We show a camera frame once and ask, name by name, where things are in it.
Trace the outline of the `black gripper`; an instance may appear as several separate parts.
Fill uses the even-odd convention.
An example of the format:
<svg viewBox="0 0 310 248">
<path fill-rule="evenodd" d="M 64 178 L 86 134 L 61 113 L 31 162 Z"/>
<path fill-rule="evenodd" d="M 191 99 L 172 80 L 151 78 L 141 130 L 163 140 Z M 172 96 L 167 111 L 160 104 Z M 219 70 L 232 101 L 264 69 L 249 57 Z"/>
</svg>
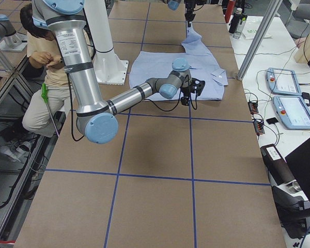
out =
<svg viewBox="0 0 310 248">
<path fill-rule="evenodd" d="M 182 105 L 189 105 L 192 102 L 192 94 L 195 95 L 195 104 L 197 105 L 197 97 L 199 97 L 202 94 L 202 91 L 205 87 L 206 82 L 191 78 L 188 79 L 183 85 L 180 87 L 180 91 L 183 93 L 183 96 L 180 97 L 180 102 Z"/>
<path fill-rule="evenodd" d="M 193 21 L 195 18 L 194 8 L 196 6 L 195 0 L 184 0 L 185 4 L 185 20 L 186 21 Z"/>
</svg>

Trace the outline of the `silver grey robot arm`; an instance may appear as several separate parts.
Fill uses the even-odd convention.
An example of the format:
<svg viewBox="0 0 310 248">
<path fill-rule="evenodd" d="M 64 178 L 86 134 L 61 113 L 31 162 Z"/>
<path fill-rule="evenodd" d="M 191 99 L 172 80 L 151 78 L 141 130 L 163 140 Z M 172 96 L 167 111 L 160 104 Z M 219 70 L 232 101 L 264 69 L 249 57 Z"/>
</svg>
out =
<svg viewBox="0 0 310 248">
<path fill-rule="evenodd" d="M 79 107 L 77 129 L 89 141 L 104 144 L 118 132 L 116 115 L 153 94 L 171 99 L 181 91 L 180 103 L 191 94 L 199 96 L 205 82 L 191 76 L 184 58 L 172 63 L 166 78 L 150 78 L 110 100 L 101 96 L 99 83 L 122 76 L 128 62 L 113 50 L 104 1 L 33 1 L 33 19 L 37 27 L 52 31 L 64 61 L 64 70 L 72 82 Z"/>
<path fill-rule="evenodd" d="M 161 0 L 161 2 L 165 3 L 169 9 L 175 11 L 178 9 L 181 4 L 181 0 Z M 195 18 L 194 8 L 196 6 L 196 1 L 193 0 L 185 0 L 183 1 L 185 6 L 185 20 L 187 22 L 192 22 Z"/>
</svg>

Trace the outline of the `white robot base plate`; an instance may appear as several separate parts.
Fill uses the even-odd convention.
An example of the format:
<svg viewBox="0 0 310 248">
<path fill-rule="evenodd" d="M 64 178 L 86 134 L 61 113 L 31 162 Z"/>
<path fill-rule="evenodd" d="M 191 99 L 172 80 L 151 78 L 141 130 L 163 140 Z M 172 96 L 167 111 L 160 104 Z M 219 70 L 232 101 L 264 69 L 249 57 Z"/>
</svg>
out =
<svg viewBox="0 0 310 248">
<path fill-rule="evenodd" d="M 105 1 L 86 0 L 84 10 L 96 51 L 92 60 L 98 83 L 123 85 L 129 62 L 114 51 Z"/>
</svg>

